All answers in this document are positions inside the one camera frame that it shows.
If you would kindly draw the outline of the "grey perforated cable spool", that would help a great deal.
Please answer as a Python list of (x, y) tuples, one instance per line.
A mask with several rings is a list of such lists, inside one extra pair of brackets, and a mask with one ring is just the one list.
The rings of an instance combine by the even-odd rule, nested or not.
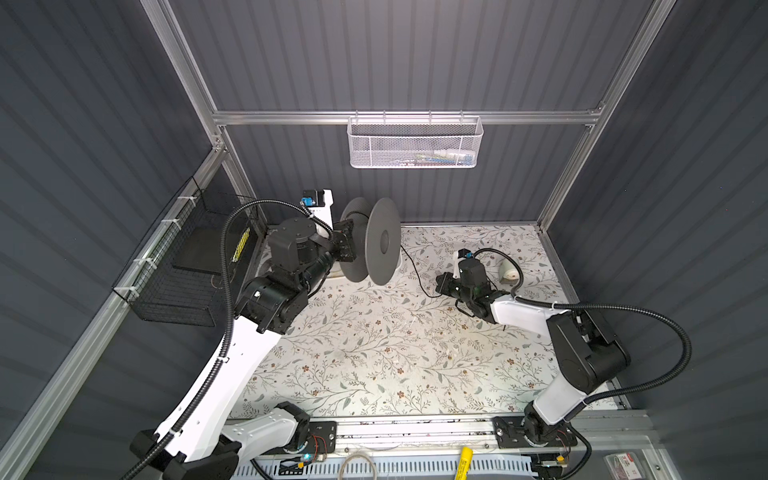
[(357, 197), (347, 204), (341, 219), (353, 222), (356, 255), (353, 261), (341, 263), (346, 279), (359, 283), (368, 278), (376, 285), (386, 285), (400, 262), (401, 220), (395, 202), (381, 198), (371, 204)]

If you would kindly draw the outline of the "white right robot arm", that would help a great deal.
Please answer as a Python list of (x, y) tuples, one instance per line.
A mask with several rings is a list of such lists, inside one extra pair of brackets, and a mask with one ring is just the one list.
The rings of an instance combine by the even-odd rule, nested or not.
[[(510, 291), (497, 289), (479, 256), (494, 253), (516, 272)], [(516, 428), (534, 447), (548, 445), (565, 432), (570, 421), (586, 406), (611, 397), (597, 389), (631, 364), (631, 356), (617, 333), (600, 314), (621, 311), (646, 316), (670, 328), (681, 342), (675, 365), (660, 376), (616, 391), (618, 396), (657, 388), (680, 375), (689, 365), (693, 347), (687, 332), (671, 318), (645, 308), (615, 304), (565, 304), (527, 299), (518, 294), (523, 286), (521, 267), (506, 253), (494, 248), (474, 252), (460, 249), (454, 272), (436, 277), (436, 292), (455, 300), (464, 315), (490, 324), (512, 326), (542, 336), (554, 350), (559, 374), (524, 410)]]

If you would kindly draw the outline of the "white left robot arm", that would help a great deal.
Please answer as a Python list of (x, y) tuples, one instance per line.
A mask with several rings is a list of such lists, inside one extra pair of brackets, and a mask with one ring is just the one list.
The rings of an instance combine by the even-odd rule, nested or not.
[(305, 445), (310, 417), (290, 402), (252, 420), (228, 424), (227, 418), (333, 265), (360, 257), (352, 222), (333, 223), (333, 203), (330, 190), (304, 191), (294, 207), (298, 216), (268, 237), (273, 266), (266, 275), (246, 281), (238, 296), (222, 285), (226, 327), (219, 346), (172, 413), (136, 435), (131, 449), (138, 461), (125, 478), (150, 468), (163, 479), (230, 479), (266, 452)]

